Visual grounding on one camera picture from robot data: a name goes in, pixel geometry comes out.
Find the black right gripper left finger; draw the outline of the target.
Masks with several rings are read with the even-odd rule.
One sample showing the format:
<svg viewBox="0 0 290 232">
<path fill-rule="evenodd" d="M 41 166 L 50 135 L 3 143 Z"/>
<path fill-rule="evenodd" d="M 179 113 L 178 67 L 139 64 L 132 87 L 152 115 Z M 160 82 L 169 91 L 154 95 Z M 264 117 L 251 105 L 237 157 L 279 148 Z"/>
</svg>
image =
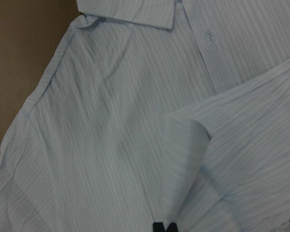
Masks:
<svg viewBox="0 0 290 232">
<path fill-rule="evenodd" d="M 153 222 L 152 228 L 153 232 L 165 232 L 163 222 Z"/>
</svg>

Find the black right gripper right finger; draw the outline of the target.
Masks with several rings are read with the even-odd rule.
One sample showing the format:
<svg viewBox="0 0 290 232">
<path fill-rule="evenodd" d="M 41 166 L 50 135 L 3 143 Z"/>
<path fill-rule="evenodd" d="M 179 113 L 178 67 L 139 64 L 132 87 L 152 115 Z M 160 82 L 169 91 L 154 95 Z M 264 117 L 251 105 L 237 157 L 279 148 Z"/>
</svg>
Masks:
<svg viewBox="0 0 290 232">
<path fill-rule="evenodd" d="M 178 232 L 177 224 L 174 223 L 174 222 L 170 223 L 170 225 L 168 226 L 166 232 Z"/>
</svg>

